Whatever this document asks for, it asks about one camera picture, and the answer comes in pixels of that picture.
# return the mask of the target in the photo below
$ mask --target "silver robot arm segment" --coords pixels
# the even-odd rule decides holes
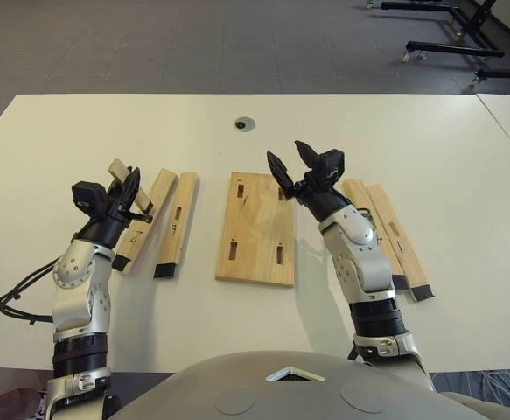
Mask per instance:
[[[311,169],[303,180],[294,183],[282,161],[268,152],[270,170],[284,196],[296,198],[319,221],[355,328],[350,359],[360,356],[366,364],[433,389],[414,337],[404,327],[390,265],[373,227],[333,188],[344,172],[344,153],[329,150],[318,155],[308,144],[296,141],[296,146]]]
[[[122,231],[132,219],[151,222],[151,216],[130,211],[139,183],[140,171],[135,169],[107,192],[84,181],[72,187],[73,201],[89,222],[53,268],[54,379],[47,384],[47,420],[103,419],[120,409],[118,398],[105,395],[111,380],[108,280]]]

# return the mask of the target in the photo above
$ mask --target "black metal frame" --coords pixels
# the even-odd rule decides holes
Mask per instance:
[[[402,10],[402,11],[446,11],[461,26],[457,32],[457,39],[460,40],[464,35],[468,35],[477,46],[435,44],[431,42],[409,41],[406,44],[406,55],[403,61],[407,61],[413,51],[432,51],[436,53],[474,55],[477,57],[503,57],[505,53],[482,32],[481,26],[492,14],[492,6],[496,0],[485,0],[479,6],[472,17],[466,14],[458,7],[448,4],[414,4],[401,2],[383,2],[383,10]]]
[[[479,81],[485,81],[486,79],[510,79],[510,69],[495,70],[480,68],[475,74]]]

